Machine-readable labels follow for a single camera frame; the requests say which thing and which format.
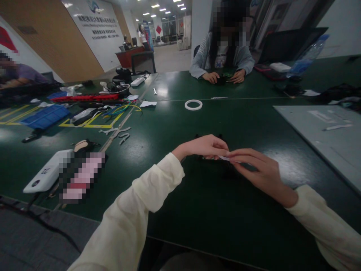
white shirt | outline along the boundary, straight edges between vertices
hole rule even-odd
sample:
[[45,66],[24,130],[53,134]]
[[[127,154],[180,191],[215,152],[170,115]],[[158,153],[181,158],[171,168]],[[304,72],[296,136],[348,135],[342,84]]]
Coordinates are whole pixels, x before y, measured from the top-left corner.
[[145,35],[144,34],[142,34],[142,32],[138,32],[138,34],[139,34],[139,37],[141,38],[141,40],[142,40],[142,43],[145,43],[145,42],[147,42],[147,39],[146,39],[146,37],[145,37]]
[[[181,163],[169,153],[135,179],[105,211],[99,227],[69,270],[137,270],[147,236],[148,212],[158,211],[184,176]],[[326,261],[337,270],[360,270],[361,236],[308,185],[296,192],[298,202],[287,210],[315,236]]]

tape roll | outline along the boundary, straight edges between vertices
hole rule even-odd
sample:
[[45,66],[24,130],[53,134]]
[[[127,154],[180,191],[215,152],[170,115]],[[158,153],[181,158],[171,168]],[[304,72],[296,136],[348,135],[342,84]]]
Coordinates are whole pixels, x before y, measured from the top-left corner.
[[[196,102],[199,104],[198,107],[189,107],[188,104],[191,103],[191,102]],[[189,100],[189,101],[186,101],[185,104],[184,104],[184,107],[188,110],[191,110],[191,111],[196,111],[196,110],[200,110],[202,108],[203,104],[201,101],[199,100]]]

hair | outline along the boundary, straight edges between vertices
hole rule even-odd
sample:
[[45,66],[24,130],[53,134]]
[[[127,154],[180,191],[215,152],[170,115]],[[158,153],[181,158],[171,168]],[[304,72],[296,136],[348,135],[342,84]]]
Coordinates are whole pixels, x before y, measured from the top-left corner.
[[[243,21],[243,18],[249,14],[249,1],[248,0],[222,0],[221,7],[217,12],[217,19],[213,23],[213,27],[210,29],[212,33],[211,46],[209,48],[209,62],[211,69],[214,70],[214,63],[217,57],[218,45],[221,40],[221,26],[238,26],[239,22]],[[226,53],[225,67],[233,67],[233,59],[236,48],[238,46],[237,38],[239,32],[232,33],[232,44],[228,45]]]
[[144,34],[143,33],[143,30],[142,30],[142,25],[140,24],[139,27],[138,27],[139,31],[142,33],[142,35]]

reception desk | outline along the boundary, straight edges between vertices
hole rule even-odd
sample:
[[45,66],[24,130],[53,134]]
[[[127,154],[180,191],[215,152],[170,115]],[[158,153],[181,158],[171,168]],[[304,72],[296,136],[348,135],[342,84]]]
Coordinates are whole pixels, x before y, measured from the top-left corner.
[[132,55],[136,53],[144,52],[145,49],[143,46],[135,47],[125,52],[115,53],[118,57],[118,60],[123,68],[131,68],[132,67]]

blue plastic bottle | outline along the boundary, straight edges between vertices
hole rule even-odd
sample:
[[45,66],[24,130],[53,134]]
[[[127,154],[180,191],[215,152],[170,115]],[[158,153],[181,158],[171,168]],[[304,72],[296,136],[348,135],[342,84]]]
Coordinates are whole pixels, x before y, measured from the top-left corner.
[[295,62],[290,71],[287,73],[286,77],[289,78],[294,75],[301,76],[319,56],[325,45],[325,41],[329,36],[330,35],[322,35],[319,37],[319,39],[314,44],[312,44]]

